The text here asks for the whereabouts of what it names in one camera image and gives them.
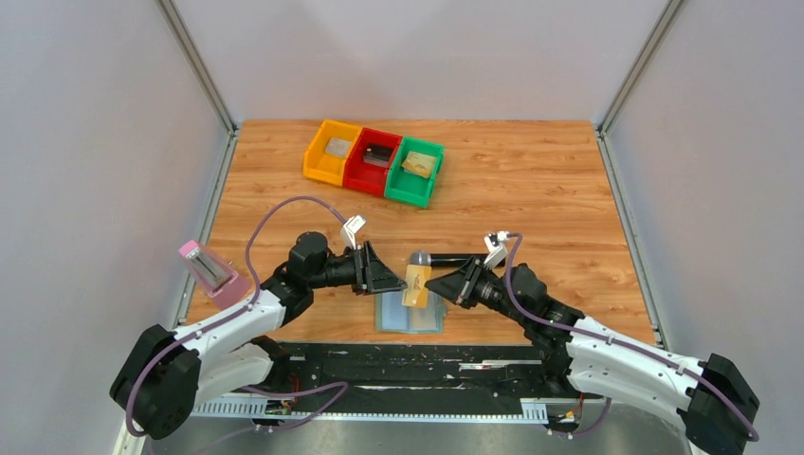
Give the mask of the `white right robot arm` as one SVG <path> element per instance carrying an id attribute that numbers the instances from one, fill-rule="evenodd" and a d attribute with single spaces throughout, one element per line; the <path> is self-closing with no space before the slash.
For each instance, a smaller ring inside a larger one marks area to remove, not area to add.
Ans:
<path id="1" fill-rule="evenodd" d="M 526 264 L 502 276 L 479 260 L 427 281 L 434 294 L 466 309 L 478 304 L 516 321 L 537 349 L 555 392 L 619 401 L 659 417 L 708 454 L 741 454 L 759 400 L 722 355 L 678 355 L 604 326 L 549 295 Z"/>

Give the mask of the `teal card holder wallet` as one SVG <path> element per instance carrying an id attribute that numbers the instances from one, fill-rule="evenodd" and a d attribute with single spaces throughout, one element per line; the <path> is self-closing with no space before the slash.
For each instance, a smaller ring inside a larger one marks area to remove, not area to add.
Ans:
<path id="1" fill-rule="evenodd" d="M 403 304 L 403 293 L 394 291 L 375 297 L 375 329 L 401 334 L 441 334 L 444 331 L 446 304 L 436 294 L 428 293 L 425 308 Z"/>

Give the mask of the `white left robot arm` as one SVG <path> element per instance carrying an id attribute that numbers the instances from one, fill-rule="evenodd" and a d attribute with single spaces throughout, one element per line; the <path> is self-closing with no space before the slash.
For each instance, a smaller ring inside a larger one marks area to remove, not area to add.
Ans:
<path id="1" fill-rule="evenodd" d="M 137 431 L 162 439 L 192 410 L 245 386 L 282 388 L 288 352 L 267 333 L 306 311 L 314 292 L 350 286 L 360 295 L 405 289 L 405 281 L 376 255 L 370 242 L 335 254 L 316 231 L 301 234 L 288 259 L 250 294 L 199 323 L 169 331 L 143 331 L 113 381 L 109 395 Z"/>

